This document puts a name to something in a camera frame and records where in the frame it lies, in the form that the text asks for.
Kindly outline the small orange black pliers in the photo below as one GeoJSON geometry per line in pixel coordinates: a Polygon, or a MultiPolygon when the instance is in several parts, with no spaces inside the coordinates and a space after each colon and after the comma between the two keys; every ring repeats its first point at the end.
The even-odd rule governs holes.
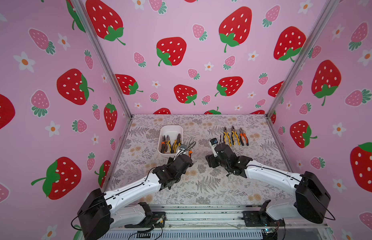
{"type": "Polygon", "coordinates": [[[172,147],[171,147],[171,153],[175,154],[177,152],[177,148],[181,145],[181,134],[177,135],[176,140],[174,141],[172,147]]]}

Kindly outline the yellow black handled pliers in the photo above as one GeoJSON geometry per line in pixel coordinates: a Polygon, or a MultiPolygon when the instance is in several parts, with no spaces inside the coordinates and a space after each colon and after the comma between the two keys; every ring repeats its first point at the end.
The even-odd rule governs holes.
{"type": "Polygon", "coordinates": [[[231,133],[232,144],[233,145],[237,144],[238,146],[240,146],[241,145],[240,138],[234,126],[231,127],[231,133]]]}

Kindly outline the orange handled pliers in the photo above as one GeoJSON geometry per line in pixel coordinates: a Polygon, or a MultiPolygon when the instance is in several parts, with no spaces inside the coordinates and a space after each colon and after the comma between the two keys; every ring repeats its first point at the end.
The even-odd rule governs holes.
{"type": "Polygon", "coordinates": [[[245,131],[242,128],[240,128],[240,143],[242,146],[249,146],[249,140],[247,138],[245,131]]]}

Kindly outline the white plastic storage box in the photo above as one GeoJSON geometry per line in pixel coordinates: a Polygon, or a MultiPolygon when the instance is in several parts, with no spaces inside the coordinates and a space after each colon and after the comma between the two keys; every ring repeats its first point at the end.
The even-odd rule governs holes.
{"type": "Polygon", "coordinates": [[[161,157],[164,157],[164,158],[175,157],[176,153],[179,150],[179,147],[178,147],[177,152],[175,154],[172,154],[172,153],[162,154],[160,152],[160,146],[161,146],[163,135],[169,135],[171,145],[173,145],[173,143],[176,140],[178,134],[181,134],[181,143],[182,143],[182,141],[183,141],[183,128],[181,126],[179,126],[179,125],[166,125],[166,126],[161,128],[160,135],[159,135],[159,140],[158,140],[158,147],[157,147],[157,150],[158,150],[161,157]]]}

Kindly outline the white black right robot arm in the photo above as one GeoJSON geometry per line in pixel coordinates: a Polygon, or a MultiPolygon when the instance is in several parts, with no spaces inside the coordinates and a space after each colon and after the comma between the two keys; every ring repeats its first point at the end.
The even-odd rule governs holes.
{"type": "Polygon", "coordinates": [[[237,156],[229,145],[210,140],[213,153],[206,156],[209,167],[223,167],[228,175],[258,180],[279,188],[291,195],[272,204],[264,202],[263,208],[273,220],[305,219],[321,224],[325,219],[331,196],[318,177],[311,172],[290,173],[266,166],[246,156],[237,156]]]}

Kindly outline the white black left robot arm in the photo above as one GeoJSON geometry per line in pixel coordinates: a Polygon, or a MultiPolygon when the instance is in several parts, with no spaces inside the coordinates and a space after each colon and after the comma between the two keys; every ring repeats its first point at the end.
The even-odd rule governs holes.
{"type": "Polygon", "coordinates": [[[128,205],[147,195],[171,189],[192,166],[192,159],[187,154],[181,154],[129,185],[106,192],[100,188],[93,190],[77,213],[84,239],[97,240],[110,229],[120,226],[146,228],[153,216],[148,204],[128,205]]]}

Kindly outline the orange black pliers in box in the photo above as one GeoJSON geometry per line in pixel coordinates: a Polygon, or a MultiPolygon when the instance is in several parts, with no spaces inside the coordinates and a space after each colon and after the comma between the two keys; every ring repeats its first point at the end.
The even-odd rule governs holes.
{"type": "Polygon", "coordinates": [[[169,135],[163,135],[161,146],[160,146],[160,152],[162,154],[170,154],[172,153],[171,148],[172,146],[171,146],[169,135]]]}

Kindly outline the floral patterned table mat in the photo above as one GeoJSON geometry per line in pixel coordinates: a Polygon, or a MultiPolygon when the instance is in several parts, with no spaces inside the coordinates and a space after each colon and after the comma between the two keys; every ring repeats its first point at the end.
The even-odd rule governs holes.
{"type": "Polygon", "coordinates": [[[167,163],[158,152],[162,127],[183,128],[183,142],[196,142],[192,149],[193,166],[171,190],[142,198],[151,205],[261,205],[286,199],[288,193],[258,180],[228,175],[222,167],[210,168],[206,155],[212,153],[209,142],[220,139],[224,129],[243,129],[248,146],[234,146],[238,156],[247,156],[280,170],[287,166],[263,115],[136,115],[127,132],[123,150],[111,175],[108,189],[117,189],[142,177],[154,167],[167,163]]]}

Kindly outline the aluminium rail frame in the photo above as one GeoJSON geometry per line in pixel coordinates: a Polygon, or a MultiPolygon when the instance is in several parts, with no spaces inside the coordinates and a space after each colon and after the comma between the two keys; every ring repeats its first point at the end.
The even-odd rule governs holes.
{"type": "MultiPolygon", "coordinates": [[[[155,207],[150,209],[153,212],[166,212],[165,226],[170,226],[174,222],[182,222],[184,225],[189,227],[197,226],[234,226],[236,222],[240,222],[242,225],[245,225],[245,222],[242,220],[243,211],[260,211],[265,213],[263,205],[250,205],[250,206],[170,206],[170,207],[155,207]]],[[[281,219],[285,222],[285,225],[288,221],[293,221],[298,225],[322,225],[314,224],[305,219],[281,219]]]]}

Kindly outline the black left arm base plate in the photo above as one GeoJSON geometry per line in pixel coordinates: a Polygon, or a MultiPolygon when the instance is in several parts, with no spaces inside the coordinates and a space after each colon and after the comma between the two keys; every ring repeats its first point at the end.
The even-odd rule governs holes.
{"type": "Polygon", "coordinates": [[[127,229],[131,228],[151,228],[151,227],[164,227],[166,220],[166,212],[153,212],[146,216],[140,223],[138,224],[128,224],[124,227],[127,229]]]}

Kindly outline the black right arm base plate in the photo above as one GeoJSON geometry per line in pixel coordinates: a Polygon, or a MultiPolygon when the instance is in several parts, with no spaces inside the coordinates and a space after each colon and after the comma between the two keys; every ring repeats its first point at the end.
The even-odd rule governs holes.
{"type": "Polygon", "coordinates": [[[243,211],[242,220],[245,222],[246,227],[276,228],[285,226],[283,220],[274,220],[266,213],[261,213],[260,211],[243,211]]]}

